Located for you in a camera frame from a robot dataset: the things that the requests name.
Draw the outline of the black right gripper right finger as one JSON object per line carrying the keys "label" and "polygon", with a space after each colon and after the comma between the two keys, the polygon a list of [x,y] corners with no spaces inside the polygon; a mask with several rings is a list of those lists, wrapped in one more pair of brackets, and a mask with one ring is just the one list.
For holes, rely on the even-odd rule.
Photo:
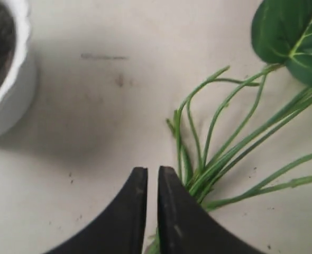
{"label": "black right gripper right finger", "polygon": [[158,174],[158,229],[161,253],[259,253],[212,219],[168,166]]}

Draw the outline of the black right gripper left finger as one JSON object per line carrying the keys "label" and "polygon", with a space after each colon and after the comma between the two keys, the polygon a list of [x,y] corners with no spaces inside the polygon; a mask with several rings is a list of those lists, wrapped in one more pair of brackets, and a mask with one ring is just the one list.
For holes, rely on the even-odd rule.
{"label": "black right gripper left finger", "polygon": [[147,195],[148,169],[135,167],[98,217],[47,253],[142,253]]}

